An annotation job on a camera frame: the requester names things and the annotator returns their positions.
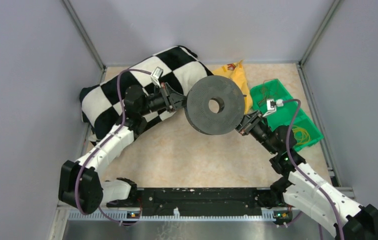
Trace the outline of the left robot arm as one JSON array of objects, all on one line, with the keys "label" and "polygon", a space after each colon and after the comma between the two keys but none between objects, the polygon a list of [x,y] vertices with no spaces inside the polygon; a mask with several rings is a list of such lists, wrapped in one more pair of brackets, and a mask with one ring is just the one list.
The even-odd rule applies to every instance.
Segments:
[{"label": "left robot arm", "polygon": [[187,97],[168,83],[146,94],[141,86],[132,85],[122,100],[123,116],[95,147],[75,161],[67,160],[60,170],[59,201],[89,215],[103,204],[120,201],[131,207],[137,202],[137,186],[126,178],[101,182],[110,163],[132,144],[147,128],[145,116],[160,111],[174,113],[186,106]]}]

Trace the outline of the green three-compartment plastic bin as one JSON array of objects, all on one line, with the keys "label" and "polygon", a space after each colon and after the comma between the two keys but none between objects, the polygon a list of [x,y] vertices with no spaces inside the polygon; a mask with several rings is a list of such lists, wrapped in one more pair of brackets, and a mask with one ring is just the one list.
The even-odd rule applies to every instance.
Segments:
[{"label": "green three-compartment plastic bin", "polygon": [[[286,101],[293,98],[278,79],[265,80],[263,84],[253,87],[250,90],[250,95],[253,100],[252,109],[259,110],[262,113],[267,111],[267,99],[282,99]],[[289,102],[282,107],[278,107],[275,113],[267,117],[270,128],[275,130],[281,125],[288,126],[294,116],[297,105],[296,102]],[[324,138],[323,134],[303,109],[300,109],[296,115],[292,129],[294,137],[297,140],[297,144],[294,146],[296,151],[312,147]]]}]

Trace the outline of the yellow cartoon print cloth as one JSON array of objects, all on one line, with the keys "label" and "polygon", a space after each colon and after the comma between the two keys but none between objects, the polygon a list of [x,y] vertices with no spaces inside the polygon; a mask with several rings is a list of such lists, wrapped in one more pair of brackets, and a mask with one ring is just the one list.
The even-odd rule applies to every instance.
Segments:
[{"label": "yellow cartoon print cloth", "polygon": [[240,88],[244,96],[244,113],[247,114],[253,106],[253,99],[248,87],[248,80],[243,67],[243,60],[222,65],[221,67],[213,70],[212,73],[217,76],[231,79]]}]

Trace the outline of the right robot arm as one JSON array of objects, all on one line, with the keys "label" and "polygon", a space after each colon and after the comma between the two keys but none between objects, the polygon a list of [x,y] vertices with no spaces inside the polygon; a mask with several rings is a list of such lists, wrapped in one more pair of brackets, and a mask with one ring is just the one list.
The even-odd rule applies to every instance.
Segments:
[{"label": "right robot arm", "polygon": [[261,112],[255,111],[244,115],[235,129],[275,155],[270,162],[282,177],[270,187],[274,205],[299,209],[336,240],[378,240],[378,209],[349,198],[313,170],[292,147],[291,125],[272,131]]}]

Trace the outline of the grey plastic cable spool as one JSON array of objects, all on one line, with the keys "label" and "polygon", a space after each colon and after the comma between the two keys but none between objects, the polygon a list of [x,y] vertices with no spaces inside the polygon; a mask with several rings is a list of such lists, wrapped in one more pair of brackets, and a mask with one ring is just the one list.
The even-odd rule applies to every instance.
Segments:
[{"label": "grey plastic cable spool", "polygon": [[225,135],[235,130],[245,114],[245,100],[234,81],[210,75],[196,82],[187,94],[185,116],[205,135]]}]

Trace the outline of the aluminium front rail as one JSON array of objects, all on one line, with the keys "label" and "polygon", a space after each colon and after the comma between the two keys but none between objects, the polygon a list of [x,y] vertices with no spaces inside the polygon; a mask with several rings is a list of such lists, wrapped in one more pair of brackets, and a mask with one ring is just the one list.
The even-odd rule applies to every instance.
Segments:
[{"label": "aluminium front rail", "polygon": [[260,216],[143,216],[133,207],[100,209],[85,215],[59,204],[51,240],[330,240],[313,219],[293,208],[292,220]]}]

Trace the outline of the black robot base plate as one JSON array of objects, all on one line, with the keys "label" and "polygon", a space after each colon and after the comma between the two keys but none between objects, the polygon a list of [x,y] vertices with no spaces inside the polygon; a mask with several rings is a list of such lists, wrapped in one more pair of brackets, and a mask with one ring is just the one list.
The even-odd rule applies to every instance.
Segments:
[{"label": "black robot base plate", "polygon": [[125,200],[113,200],[108,208],[136,208],[142,216],[239,217],[261,216],[291,221],[293,207],[268,187],[138,188]]}]

